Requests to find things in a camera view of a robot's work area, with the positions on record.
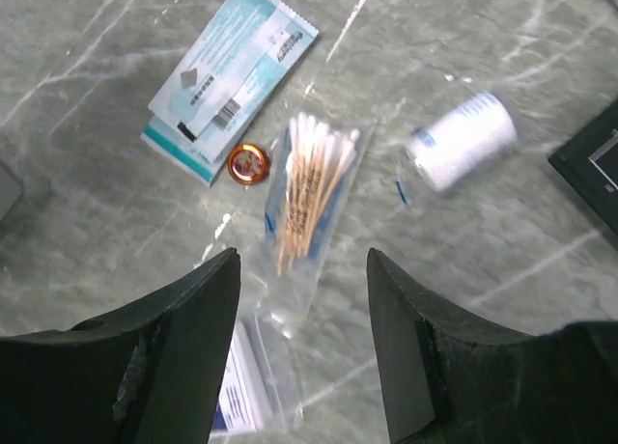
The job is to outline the white bandage roll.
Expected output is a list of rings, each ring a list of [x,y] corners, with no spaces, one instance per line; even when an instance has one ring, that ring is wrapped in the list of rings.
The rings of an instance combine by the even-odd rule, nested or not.
[[[483,92],[411,134],[407,157],[432,190],[441,192],[482,162],[510,148],[518,135],[502,102]]]

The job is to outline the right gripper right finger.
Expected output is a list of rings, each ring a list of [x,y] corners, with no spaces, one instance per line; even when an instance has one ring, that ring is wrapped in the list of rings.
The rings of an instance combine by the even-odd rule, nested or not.
[[[483,319],[367,257],[370,319],[393,443],[613,443],[617,325],[532,336]]]

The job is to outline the bag of cotton swabs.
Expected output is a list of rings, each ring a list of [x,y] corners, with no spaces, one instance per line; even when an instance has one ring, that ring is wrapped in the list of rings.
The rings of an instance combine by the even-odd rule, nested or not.
[[[297,111],[279,139],[264,233],[241,256],[242,297],[287,338],[307,317],[337,223],[376,124]]]

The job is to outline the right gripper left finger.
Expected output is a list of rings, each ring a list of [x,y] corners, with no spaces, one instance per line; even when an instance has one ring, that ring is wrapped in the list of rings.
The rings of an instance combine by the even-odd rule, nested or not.
[[[60,331],[1,341],[5,443],[205,443],[237,317],[229,248]]]

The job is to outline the small blue white packet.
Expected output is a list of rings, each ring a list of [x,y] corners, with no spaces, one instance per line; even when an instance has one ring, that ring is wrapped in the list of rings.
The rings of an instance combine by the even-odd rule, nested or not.
[[[211,438],[289,432],[303,422],[288,340],[256,316],[234,328]]]

